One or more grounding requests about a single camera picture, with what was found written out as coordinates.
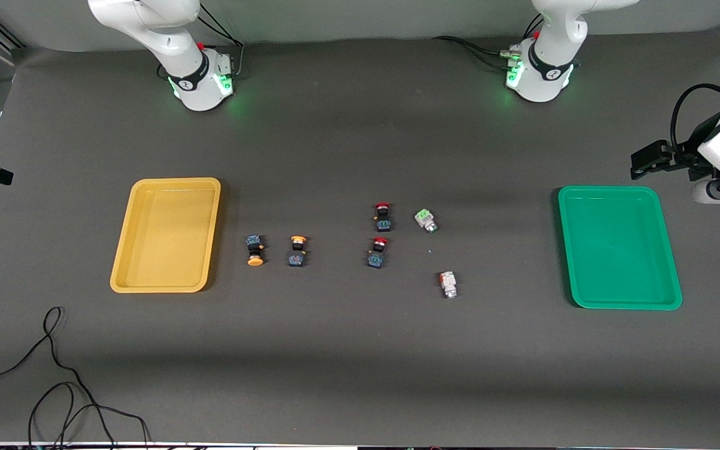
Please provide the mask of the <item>green plastic tray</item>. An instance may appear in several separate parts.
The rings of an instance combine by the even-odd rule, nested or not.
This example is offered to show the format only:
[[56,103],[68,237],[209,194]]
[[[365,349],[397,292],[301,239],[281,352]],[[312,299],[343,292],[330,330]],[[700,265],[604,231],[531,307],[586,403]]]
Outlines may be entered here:
[[569,290],[581,308],[674,311],[683,303],[658,195],[566,186],[557,194]]

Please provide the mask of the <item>yellow plastic tray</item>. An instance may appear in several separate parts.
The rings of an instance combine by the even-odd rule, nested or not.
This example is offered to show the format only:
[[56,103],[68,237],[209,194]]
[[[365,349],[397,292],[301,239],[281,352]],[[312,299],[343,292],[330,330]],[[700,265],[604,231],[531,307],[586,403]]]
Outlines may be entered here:
[[129,192],[109,287],[120,294],[197,293],[208,283],[222,185],[158,177]]

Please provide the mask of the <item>dark grey table mat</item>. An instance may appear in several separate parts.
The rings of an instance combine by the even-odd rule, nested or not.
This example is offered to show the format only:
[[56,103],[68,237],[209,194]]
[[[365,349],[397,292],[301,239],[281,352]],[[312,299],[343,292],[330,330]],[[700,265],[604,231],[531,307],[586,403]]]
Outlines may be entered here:
[[[62,362],[157,441],[720,448],[720,207],[683,171],[639,182],[662,203],[675,311],[574,306],[556,208],[568,185],[632,185],[631,153],[668,136],[684,89],[720,85],[720,28],[593,36],[579,57],[531,104],[448,42],[257,45],[235,97],[197,114],[146,51],[20,52],[0,371],[60,306]],[[222,185],[208,282],[116,293],[129,193],[157,178]]]

